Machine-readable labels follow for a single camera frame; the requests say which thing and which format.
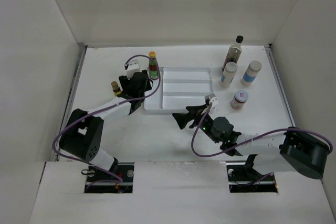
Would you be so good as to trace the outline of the small yellow label bottle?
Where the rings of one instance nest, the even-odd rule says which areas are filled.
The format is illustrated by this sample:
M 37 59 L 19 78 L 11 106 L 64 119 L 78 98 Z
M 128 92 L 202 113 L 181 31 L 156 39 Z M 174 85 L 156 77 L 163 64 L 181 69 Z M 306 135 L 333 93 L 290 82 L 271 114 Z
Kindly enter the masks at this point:
M 121 94 L 122 90 L 121 90 L 121 88 L 119 87 L 119 85 L 116 81 L 111 82 L 111 87 L 112 87 L 112 91 L 113 91 L 113 93 L 116 97 Z

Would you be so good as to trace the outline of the red sauce bottle yellow cap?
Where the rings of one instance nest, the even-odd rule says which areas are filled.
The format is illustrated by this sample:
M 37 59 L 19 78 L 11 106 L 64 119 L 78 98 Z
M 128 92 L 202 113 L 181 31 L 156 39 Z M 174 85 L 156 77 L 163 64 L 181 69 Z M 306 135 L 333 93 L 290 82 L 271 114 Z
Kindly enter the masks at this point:
M 157 80 L 159 78 L 159 68 L 155 51 L 150 51 L 149 57 L 150 57 L 148 65 L 149 77 L 152 80 Z

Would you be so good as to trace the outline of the white bead jar blue label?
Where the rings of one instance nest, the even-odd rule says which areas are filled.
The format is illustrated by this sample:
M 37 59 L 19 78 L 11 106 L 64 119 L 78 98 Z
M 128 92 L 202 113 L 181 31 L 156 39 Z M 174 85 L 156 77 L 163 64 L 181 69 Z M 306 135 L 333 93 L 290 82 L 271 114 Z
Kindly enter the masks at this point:
M 234 62 L 228 62 L 223 70 L 222 77 L 220 79 L 220 85 L 223 88 L 229 88 L 230 84 L 236 74 L 238 67 Z

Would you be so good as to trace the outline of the tall dark sauce bottle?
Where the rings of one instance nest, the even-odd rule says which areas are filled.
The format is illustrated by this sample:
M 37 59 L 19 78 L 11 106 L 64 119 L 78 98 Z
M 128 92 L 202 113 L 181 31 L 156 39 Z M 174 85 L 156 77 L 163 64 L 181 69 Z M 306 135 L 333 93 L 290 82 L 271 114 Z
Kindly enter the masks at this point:
M 238 35 L 236 37 L 235 43 L 233 45 L 231 45 L 228 49 L 226 58 L 224 60 L 224 64 L 222 66 L 222 70 L 225 69 L 226 65 L 229 62 L 234 62 L 234 63 L 238 62 L 238 59 L 239 59 L 240 55 L 242 54 L 241 44 L 242 44 L 243 40 L 244 40 L 244 37 L 241 36 L 241 35 Z

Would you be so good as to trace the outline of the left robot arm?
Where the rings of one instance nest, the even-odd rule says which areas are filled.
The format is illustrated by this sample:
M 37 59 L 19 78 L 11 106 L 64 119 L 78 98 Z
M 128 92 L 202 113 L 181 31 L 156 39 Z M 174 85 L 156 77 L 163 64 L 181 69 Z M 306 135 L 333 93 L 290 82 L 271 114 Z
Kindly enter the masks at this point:
M 77 159 L 100 167 L 100 175 L 113 181 L 118 175 L 118 160 L 101 147 L 105 119 L 117 119 L 136 111 L 144 101 L 145 92 L 152 89 L 152 81 L 146 70 L 135 72 L 131 78 L 120 76 L 122 91 L 112 101 L 89 111 L 75 109 L 68 120 L 68 128 L 60 137 L 59 148 Z

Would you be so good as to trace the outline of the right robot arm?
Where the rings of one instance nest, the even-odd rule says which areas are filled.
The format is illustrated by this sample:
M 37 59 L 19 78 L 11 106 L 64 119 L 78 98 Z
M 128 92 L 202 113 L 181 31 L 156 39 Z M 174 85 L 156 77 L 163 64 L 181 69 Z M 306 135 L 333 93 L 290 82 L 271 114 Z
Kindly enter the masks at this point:
M 311 179 L 322 179 L 327 157 L 333 151 L 324 136 L 297 127 L 275 129 L 261 135 L 248 135 L 234 130 L 223 116 L 212 119 L 213 104 L 188 106 L 187 113 L 173 113 L 182 130 L 186 127 L 202 131 L 211 141 L 219 144 L 220 151 L 196 156 L 210 158 L 226 154 L 246 156 L 244 175 L 251 180 L 274 172 L 297 172 Z

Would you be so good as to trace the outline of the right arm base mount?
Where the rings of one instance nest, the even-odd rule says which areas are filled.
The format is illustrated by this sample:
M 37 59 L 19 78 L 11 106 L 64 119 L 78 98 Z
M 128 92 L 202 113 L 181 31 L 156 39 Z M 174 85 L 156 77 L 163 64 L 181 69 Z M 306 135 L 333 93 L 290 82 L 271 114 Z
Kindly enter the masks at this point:
M 277 193 L 277 183 L 273 173 L 262 175 L 243 162 L 226 164 L 228 186 L 231 193 Z

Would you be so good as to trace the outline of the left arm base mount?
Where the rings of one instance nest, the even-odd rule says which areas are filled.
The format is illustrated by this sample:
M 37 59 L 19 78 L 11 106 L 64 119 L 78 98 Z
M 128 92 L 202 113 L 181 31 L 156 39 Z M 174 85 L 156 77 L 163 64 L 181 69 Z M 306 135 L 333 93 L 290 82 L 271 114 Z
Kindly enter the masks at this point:
M 119 163 L 113 173 L 107 174 L 89 166 L 81 171 L 86 176 L 86 194 L 131 194 L 133 193 L 134 163 Z

